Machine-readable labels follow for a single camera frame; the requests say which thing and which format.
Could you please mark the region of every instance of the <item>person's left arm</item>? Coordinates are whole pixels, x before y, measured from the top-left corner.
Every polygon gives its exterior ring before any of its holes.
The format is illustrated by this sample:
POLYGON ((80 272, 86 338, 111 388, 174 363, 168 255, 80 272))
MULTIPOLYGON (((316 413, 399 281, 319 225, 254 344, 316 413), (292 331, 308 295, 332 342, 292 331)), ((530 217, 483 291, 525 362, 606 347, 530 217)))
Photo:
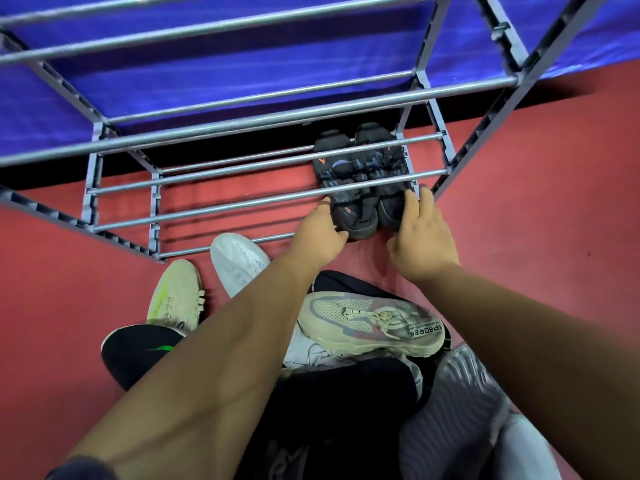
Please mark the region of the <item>person's left arm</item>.
POLYGON ((309 285, 342 250, 328 199, 256 279, 156 364, 73 449, 128 479, 230 479, 309 285))

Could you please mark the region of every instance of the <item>shoe label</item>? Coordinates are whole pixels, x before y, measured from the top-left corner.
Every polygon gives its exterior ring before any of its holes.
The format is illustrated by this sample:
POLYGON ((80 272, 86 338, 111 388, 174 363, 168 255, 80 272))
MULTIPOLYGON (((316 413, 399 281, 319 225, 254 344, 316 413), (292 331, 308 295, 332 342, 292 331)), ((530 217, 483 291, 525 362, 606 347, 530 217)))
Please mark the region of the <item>shoe label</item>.
POLYGON ((418 339, 430 333, 436 333, 441 330, 442 322, 440 322, 440 320, 433 320, 431 322, 420 323, 417 325, 409 325, 409 333, 411 333, 412 339, 418 339))

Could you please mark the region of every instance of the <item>pair of black shoes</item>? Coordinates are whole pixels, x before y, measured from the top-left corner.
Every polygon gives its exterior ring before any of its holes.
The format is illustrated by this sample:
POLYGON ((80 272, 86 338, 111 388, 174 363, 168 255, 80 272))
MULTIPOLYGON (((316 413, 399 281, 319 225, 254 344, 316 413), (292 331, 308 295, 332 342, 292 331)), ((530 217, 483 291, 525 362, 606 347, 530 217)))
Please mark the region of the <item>pair of black shoes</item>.
MULTIPOLYGON (((314 152, 324 152, 396 139, 377 123, 365 123, 356 131, 354 143, 337 130, 324 132, 316 140, 314 152)), ((402 146, 364 150, 348 155, 313 160, 314 172, 321 187, 408 175, 402 146)), ((352 241, 366 239, 375 233, 378 223, 397 232, 404 212, 404 190, 409 182, 366 187, 332 193, 331 215, 338 230, 349 233, 352 241)))

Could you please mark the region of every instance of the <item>hand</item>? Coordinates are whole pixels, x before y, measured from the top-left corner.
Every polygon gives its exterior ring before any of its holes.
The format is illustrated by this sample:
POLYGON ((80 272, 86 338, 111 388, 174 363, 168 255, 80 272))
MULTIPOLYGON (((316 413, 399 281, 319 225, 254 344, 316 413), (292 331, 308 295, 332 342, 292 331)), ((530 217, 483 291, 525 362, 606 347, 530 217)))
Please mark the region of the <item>hand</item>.
POLYGON ((300 223, 286 253, 319 271, 338 257, 347 242, 347 231, 336 232, 331 218, 330 200, 325 197, 300 223))
POLYGON ((428 282, 449 264, 460 264, 451 231, 423 185, 420 202, 411 190, 404 192, 400 232, 388 240, 387 249, 396 269, 414 284, 428 282))

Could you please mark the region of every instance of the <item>dark sleeve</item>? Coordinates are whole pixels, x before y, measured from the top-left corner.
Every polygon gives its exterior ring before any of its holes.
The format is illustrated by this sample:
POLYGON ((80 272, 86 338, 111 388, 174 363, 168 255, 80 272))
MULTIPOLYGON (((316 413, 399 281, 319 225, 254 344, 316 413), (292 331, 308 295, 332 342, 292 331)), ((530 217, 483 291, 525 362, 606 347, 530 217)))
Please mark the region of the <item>dark sleeve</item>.
POLYGON ((67 460, 47 475, 46 480, 118 480, 111 468, 100 460, 78 456, 67 460))

